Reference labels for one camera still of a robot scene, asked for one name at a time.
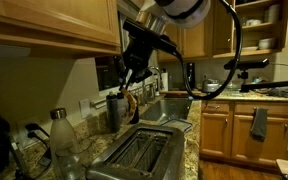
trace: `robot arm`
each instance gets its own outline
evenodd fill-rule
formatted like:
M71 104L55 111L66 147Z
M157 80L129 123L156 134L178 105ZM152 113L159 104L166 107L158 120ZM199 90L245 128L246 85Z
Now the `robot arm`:
M146 0L136 21L126 20L123 25L123 28L129 32L131 41L123 53L125 69L121 77L123 82L120 90L123 88L123 84L125 84L126 75L129 70L132 70L132 74L126 83L126 89L130 83L138 83L151 76L151 72L147 70L149 58L153 50L162 50L177 57L181 62L185 87L190 96L195 99L206 100L219 95L231 81L241 53L242 28L234 9L225 0L219 0L234 20L237 37L236 52L235 57L231 60L233 68L226 81L217 91L207 96L196 96L192 93L188 85L183 59L176 49L176 44L166 35L162 34L167 23L175 23L182 28L191 28L200 23L210 9L210 1L211 0Z

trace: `lower cabinet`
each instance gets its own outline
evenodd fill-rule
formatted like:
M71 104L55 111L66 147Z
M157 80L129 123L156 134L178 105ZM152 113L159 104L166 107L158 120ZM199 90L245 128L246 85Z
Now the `lower cabinet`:
M222 102L222 106L219 105L219 101L202 103L204 107L211 104L211 107L217 109L211 112L207 108L202 108L201 157L276 167L276 159L285 158L287 153L288 103ZM230 104L227 106L229 109L223 107L225 103ZM254 140L250 132L254 120L254 107L268 109L264 142Z

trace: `shelf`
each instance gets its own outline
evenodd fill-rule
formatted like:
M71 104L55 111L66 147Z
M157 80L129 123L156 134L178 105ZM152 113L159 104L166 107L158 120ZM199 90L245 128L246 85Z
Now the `shelf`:
M280 52L278 49L263 49L263 50L256 50L256 51L245 51L241 53L241 56L252 56L252 55L263 55L263 54L273 54ZM226 57L233 57L234 53L225 53L225 54L218 54L214 55L213 58L226 58Z
M235 6L236 11L242 11L247 9L259 8L259 7L269 7L270 5L280 2L278 0L258 0L250 3L239 4Z
M273 25L274 25L274 23L267 22L267 23L262 23L262 24L255 25L255 26L243 26L242 29L244 32L245 31L246 32L247 31L257 31L257 30L262 30L265 28L271 28Z

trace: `dish towel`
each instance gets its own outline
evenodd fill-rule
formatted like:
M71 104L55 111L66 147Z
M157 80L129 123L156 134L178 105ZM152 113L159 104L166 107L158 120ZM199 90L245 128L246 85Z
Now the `dish towel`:
M264 142L266 137L267 109L256 108L251 128L253 139Z

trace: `upper cabinet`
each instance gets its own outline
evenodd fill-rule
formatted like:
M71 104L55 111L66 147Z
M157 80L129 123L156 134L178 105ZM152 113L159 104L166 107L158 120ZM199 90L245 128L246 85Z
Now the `upper cabinet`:
M165 35L177 45L178 52L184 60L205 58L211 55L212 48L212 8L206 18L191 29L181 29L174 24L168 24ZM176 57L158 52L159 62L177 61Z
M231 0L229 3L232 3L242 24L242 56L281 52L288 43L288 0L238 2ZM229 17L222 8L214 17L214 57L228 57L235 53L235 27L231 18L224 16Z
M32 53L120 53L115 0L0 0L0 44Z

